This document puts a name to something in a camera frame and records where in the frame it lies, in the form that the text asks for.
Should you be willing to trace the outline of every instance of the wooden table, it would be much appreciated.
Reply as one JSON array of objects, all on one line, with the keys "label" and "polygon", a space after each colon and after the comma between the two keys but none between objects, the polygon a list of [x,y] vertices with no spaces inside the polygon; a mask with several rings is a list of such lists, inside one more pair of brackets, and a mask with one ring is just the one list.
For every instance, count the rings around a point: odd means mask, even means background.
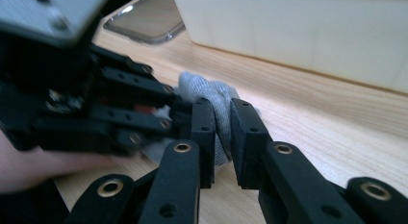
[{"label": "wooden table", "polygon": [[[369,176],[408,195],[408,96],[284,65],[198,46],[187,32],[159,46],[138,44],[101,30],[94,42],[153,66],[159,81],[177,85],[188,70],[234,86],[262,113],[275,140],[296,145],[328,180]],[[138,155],[110,168],[56,179],[71,208],[95,179],[120,173],[135,180],[157,165]],[[200,223],[264,223],[257,191],[237,186],[232,164],[201,189]]]}]

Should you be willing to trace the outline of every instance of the black plastic part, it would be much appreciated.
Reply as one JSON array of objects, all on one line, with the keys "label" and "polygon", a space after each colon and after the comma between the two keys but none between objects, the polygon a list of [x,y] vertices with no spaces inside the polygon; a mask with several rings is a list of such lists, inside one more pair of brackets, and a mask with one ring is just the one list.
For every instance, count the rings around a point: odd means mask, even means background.
[{"label": "black plastic part", "polygon": [[69,210],[51,180],[23,192],[0,194],[1,224],[63,223],[68,215]]},{"label": "black plastic part", "polygon": [[121,87],[125,89],[131,87],[141,91],[149,92],[151,96],[163,98],[167,98],[169,95],[173,95],[172,88],[169,88],[170,90],[166,90],[166,86],[162,85],[155,79],[148,79],[138,76],[137,74],[124,72],[112,67],[105,67],[103,69],[103,76],[107,80],[119,83],[119,85],[112,85],[113,88]]},{"label": "black plastic part", "polygon": [[185,102],[177,97],[171,107],[169,116],[173,127],[176,128],[179,134],[177,139],[191,139],[192,103]]},{"label": "black plastic part", "polygon": [[99,19],[95,18],[81,39],[72,47],[59,48],[13,35],[0,33],[0,73],[19,86],[64,90],[77,83],[87,71],[90,59],[89,45]]},{"label": "black plastic part", "polygon": [[270,178],[265,175],[258,193],[258,202],[267,223],[288,223],[288,211]]},{"label": "black plastic part", "polygon": [[295,146],[271,143],[263,163],[287,208],[288,223],[364,223]]},{"label": "black plastic part", "polygon": [[130,140],[131,131],[89,119],[43,117],[34,123],[38,144],[44,150],[95,152],[129,156],[141,149]]},{"label": "black plastic part", "polygon": [[190,140],[170,143],[139,223],[197,223],[199,172],[198,145]]},{"label": "black plastic part", "polygon": [[134,190],[132,198],[127,204],[126,211],[122,217],[123,224],[139,223],[141,213],[144,209],[147,196],[150,192],[150,188],[153,185],[154,178],[156,177],[157,169],[137,179],[134,183]]},{"label": "black plastic part", "polygon": [[119,55],[110,50],[104,49],[97,45],[92,45],[90,47],[91,51],[96,54],[100,59],[99,62],[102,66],[110,66],[115,69],[123,69],[129,73],[136,73],[154,79],[153,68],[144,63],[134,62],[131,58],[127,56]]},{"label": "black plastic part", "polygon": [[168,119],[156,117],[148,113],[107,106],[92,107],[89,112],[89,118],[158,134],[168,133],[171,130],[171,121]]},{"label": "black plastic part", "polygon": [[44,100],[32,91],[0,83],[0,127],[14,148],[29,150],[38,144],[31,122],[44,109]]},{"label": "black plastic part", "polygon": [[232,99],[231,154],[238,185],[245,189],[259,189],[261,182],[261,155],[271,141],[268,129],[251,104]]},{"label": "black plastic part", "polygon": [[128,176],[99,178],[79,198],[64,224],[119,223],[133,190],[134,182]]},{"label": "black plastic part", "polygon": [[214,183],[216,124],[211,103],[201,99],[192,104],[191,140],[200,146],[201,188]]},{"label": "black plastic part", "polygon": [[408,199],[379,180],[368,177],[351,179],[345,199],[367,223],[408,223]]}]

